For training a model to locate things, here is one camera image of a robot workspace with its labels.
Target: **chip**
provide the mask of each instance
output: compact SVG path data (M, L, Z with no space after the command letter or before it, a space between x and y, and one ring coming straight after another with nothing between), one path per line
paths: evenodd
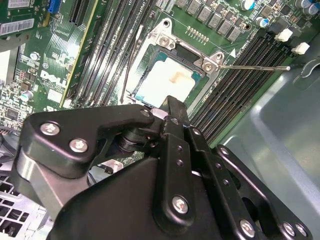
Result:
M265 6L261 11L261 15L266 18L269 17L271 13L272 13L272 9L269 6Z
M24 80L29 80L30 79L31 74L29 72L26 72L24 74Z
M217 7L216 7L216 12L219 14L221 13L221 11L224 9L224 6L222 4L219 4Z
M30 76L30 82L34 82L36 80L36 75L31 75Z
M240 27L240 25L243 23L243 19L240 17L238 20L234 23L235 26Z
M283 15L288 15L290 11L291 11L291 8L286 4L281 9L280 13L282 13Z
M18 120L18 116L19 116L19 112L11 109L11 108L8 108L8 110L6 111L6 114L5 116L11 120Z
M276 2L277 2L277 0L271 0L271 1L269 2L269 5L270 5L270 6L273 6L273 5L275 5Z
M225 19L229 20L231 19L231 17L234 15L234 13L232 11L229 11L226 16L225 16Z
M301 18L299 19L299 21L296 23L296 25L297 25L298 27L300 27L300 28L303 28L306 23L307 23L307 20L305 20L303 17L301 17Z

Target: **silver screw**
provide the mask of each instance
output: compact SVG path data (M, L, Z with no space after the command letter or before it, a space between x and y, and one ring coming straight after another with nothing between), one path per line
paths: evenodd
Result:
M214 66L212 65L211 62L206 62L206 63L204 64L204 70L205 70L206 72L212 71L213 68L214 68Z
M197 135L201 135L201 132L200 132L198 129L196 129L196 128L193 129L193 132L194 132L195 134L197 134Z
M252 227L252 225L250 224L250 222L248 222L245 219L242 219L240 221L240 226L242 231L245 233L245 235L247 235L250 238L253 238L255 236L255 230Z
M85 151L88 150L88 144L81 140L81 139L73 139L70 143L69 146L72 151L76 153L84 153Z
M42 124L40 130L43 134L48 136L54 136L60 132L60 128L58 127L58 125L50 122Z
M159 43L160 43L160 46L162 46L162 47L168 47L170 41L169 41L169 38L163 36L160 38Z
M148 112L148 110L143 109L140 112L142 113L143 116L150 117L150 113Z
M179 196L175 196L172 199L172 205L174 209L180 214L186 214L189 210L187 202Z
M175 125L179 125L178 119L176 118L171 118L171 121L175 124Z
M229 155L227 149L225 149L224 147L222 147L220 150L224 155Z
M296 235L293 227L292 227L289 223L285 222L285 223L283 224L283 227L284 227L285 231L286 231L289 235L291 235L292 237L294 237L294 236Z
M303 236L307 236L306 230L300 224L296 224L295 226Z

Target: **electronic component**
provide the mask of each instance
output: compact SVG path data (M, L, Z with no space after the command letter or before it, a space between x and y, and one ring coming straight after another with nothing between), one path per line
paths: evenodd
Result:
M188 0L177 0L176 1L176 5L179 7L179 8L184 8L185 7L185 5L187 4L187 2L188 2Z
M20 85L20 92L24 93L24 92L30 90L30 87L31 86L30 86L30 84L28 82L23 82Z
M270 5L271 7L273 7L276 2L277 2L277 0L270 0L269 5Z
M230 30L226 35L226 38L231 42L235 42L240 34L241 34L241 31L238 28L233 27L233 29Z
M71 12L69 15L69 22L74 23L77 26L80 26L85 18L87 5L89 4L89 0L74 0Z
M273 6L272 9L275 10L275 11L278 11L280 7L281 7L281 5L280 5L279 3L276 3L276 4Z
M8 108L6 113L5 113L5 116L11 120L15 120L17 121L18 120L18 116L19 116L19 112L17 112L16 110L13 110L11 108Z
M303 17L301 17L301 18L299 19L299 21L296 23L296 25L297 25L299 28L303 28L306 23L307 23L307 20L304 19Z
M243 21L244 20L242 18L238 18L237 21L235 21L234 25L239 28Z
M50 0L48 12L56 14L59 11L61 0Z
M280 13L282 13L283 15L288 15L290 11L291 8L287 4L285 4L283 8L280 10Z
M20 95L21 101L25 102L25 103L30 101L33 98L34 98L34 93L32 91L30 91L30 90L25 91Z
M205 5L207 5L208 7L211 6L211 4L213 3L214 0L206 0Z
M225 7L225 6L223 6L222 4L219 4L219 5L216 7L215 11L216 11L218 14L220 14L221 11L224 9L224 7Z
M219 16L218 14L214 14L213 17L211 18L210 22L208 23L208 26L216 29L218 24L220 23L222 17Z
M272 13L272 8L269 6L265 6L262 11L261 15L264 16L265 18L268 18Z
M256 5L255 0L242 0L240 4L241 9L244 11L253 9L255 5Z
M229 31L230 28L231 28L231 23L225 20L223 21L222 25L219 27L217 32L221 35L226 35L226 33Z
M205 6L202 11L200 12L199 16L198 16L198 19L201 21L201 22L206 22L209 18L211 14L211 10Z
M306 8L310 7L311 1L310 0L295 0L294 5L298 9L306 9Z
M186 11L191 15L195 15L200 6L201 2L199 2L198 0L192 0Z
M289 40L289 38L292 36L293 32L286 28L283 31L281 31L280 33L278 33L274 39L278 42L287 42Z
M312 3L309 7L302 9L302 12L307 15L316 15L319 12L319 3Z
M34 83L35 80L36 80L36 75L31 74L29 81L32 82L32 83Z
M307 44L306 42L302 42L298 46L293 48L291 51L295 54L303 55L306 53L309 47L310 47L309 44Z
M30 79L30 77L31 77L31 74L29 72L24 73L24 80L28 81Z
M225 16L225 19L227 19L227 20L231 20L231 17L234 15L234 13L232 12L232 11L228 11L228 13L226 14L226 16Z
M255 24L257 26L259 26L260 28L266 28L268 26L268 19L263 18L263 17L257 17L257 19L255 20Z

